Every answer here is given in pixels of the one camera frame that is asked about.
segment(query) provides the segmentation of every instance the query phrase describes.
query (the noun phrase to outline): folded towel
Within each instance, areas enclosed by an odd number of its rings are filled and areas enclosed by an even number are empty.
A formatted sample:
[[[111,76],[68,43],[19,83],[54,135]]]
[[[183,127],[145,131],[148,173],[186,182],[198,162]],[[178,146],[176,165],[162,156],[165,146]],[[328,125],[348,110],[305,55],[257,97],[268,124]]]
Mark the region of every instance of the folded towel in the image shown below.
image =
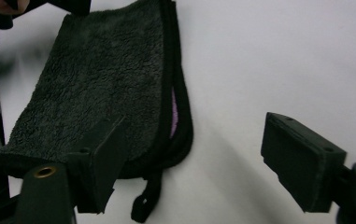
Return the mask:
[[[175,3],[168,0],[66,16],[0,150],[0,172],[23,177],[40,164],[66,162],[69,148],[99,120],[123,115],[129,156],[120,178],[157,174],[159,182],[192,144],[179,49]]]

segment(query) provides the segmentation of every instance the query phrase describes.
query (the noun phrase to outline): screw hole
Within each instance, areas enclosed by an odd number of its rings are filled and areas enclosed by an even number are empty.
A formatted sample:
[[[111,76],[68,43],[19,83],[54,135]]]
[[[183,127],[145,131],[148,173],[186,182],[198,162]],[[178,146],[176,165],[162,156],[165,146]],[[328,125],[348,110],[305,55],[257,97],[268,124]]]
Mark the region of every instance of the screw hole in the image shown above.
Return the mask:
[[[326,148],[324,148],[324,150],[327,152],[333,152],[333,149],[331,147],[326,147]]]
[[[43,167],[35,173],[35,178],[44,178],[53,175],[56,172],[54,166]]]

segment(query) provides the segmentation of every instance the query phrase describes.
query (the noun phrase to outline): white table surface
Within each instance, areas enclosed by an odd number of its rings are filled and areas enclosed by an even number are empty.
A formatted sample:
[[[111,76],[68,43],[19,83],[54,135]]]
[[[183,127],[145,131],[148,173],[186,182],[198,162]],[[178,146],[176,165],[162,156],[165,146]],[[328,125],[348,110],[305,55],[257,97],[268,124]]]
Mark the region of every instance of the white table surface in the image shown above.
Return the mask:
[[[92,10],[133,0],[93,0]],[[335,223],[304,214],[260,155],[267,111],[298,119],[356,162],[356,1],[177,0],[192,106],[192,153],[164,174],[147,223]],[[35,89],[66,12],[51,5],[1,34],[6,138]],[[10,178],[12,194],[21,181]],[[78,223],[134,223],[140,179],[117,181],[103,215]]]

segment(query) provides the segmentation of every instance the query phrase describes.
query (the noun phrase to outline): brass insert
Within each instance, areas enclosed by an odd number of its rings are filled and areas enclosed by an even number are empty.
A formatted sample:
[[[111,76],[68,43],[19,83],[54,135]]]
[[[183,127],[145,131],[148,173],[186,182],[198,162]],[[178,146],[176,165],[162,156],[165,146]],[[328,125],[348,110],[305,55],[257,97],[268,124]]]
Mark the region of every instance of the brass insert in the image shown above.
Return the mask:
[[[55,166],[46,166],[39,169],[37,172],[35,172],[35,178],[49,177],[50,175],[55,174],[55,172],[56,172]]]

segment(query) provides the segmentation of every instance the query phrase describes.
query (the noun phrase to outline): pink fabric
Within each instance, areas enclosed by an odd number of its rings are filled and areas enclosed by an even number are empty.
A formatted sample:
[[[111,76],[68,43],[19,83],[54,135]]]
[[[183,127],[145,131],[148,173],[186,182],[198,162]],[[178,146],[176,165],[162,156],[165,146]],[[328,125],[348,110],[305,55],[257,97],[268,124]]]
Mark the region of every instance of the pink fabric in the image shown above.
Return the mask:
[[[175,91],[172,89],[172,128],[169,138],[172,138],[178,126],[178,106],[175,97]]]

